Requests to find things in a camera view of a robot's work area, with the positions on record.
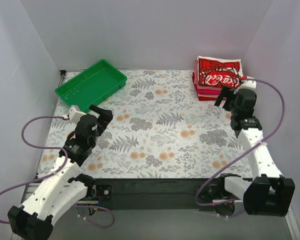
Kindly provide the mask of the white t-shirt red print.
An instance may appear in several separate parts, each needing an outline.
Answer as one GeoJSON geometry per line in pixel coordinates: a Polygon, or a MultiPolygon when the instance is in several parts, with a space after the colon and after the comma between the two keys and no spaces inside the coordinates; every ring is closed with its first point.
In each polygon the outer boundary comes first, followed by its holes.
{"type": "Polygon", "coordinates": [[[199,83],[203,86],[238,88],[244,76],[242,60],[198,56],[199,83]]]}

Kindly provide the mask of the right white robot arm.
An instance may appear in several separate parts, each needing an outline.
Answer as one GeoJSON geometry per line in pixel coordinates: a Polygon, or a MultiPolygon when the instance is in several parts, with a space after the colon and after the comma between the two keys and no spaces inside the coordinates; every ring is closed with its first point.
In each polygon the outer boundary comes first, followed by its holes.
{"type": "Polygon", "coordinates": [[[260,121],[253,115],[257,94],[253,88],[224,86],[215,101],[231,113],[230,126],[242,145],[252,172],[252,181],[237,174],[219,174],[217,195],[222,199],[234,196],[243,202],[249,215],[287,215],[295,191],[291,178],[283,176],[272,159],[260,121]]]}

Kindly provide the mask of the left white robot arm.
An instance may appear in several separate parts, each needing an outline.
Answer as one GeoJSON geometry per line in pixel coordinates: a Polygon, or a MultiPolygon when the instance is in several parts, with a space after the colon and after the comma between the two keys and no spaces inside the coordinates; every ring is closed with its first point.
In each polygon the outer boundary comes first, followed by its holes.
{"type": "Polygon", "coordinates": [[[47,240],[58,219],[79,200],[90,200],[90,208],[95,211],[101,201],[110,199],[109,185],[99,185],[93,177],[78,173],[113,119],[111,110],[95,105],[89,109],[95,114],[84,113],[73,105],[62,117],[75,124],[75,129],[59,149],[49,177],[20,206],[12,206],[8,211],[12,232],[24,240],[47,240]]]}

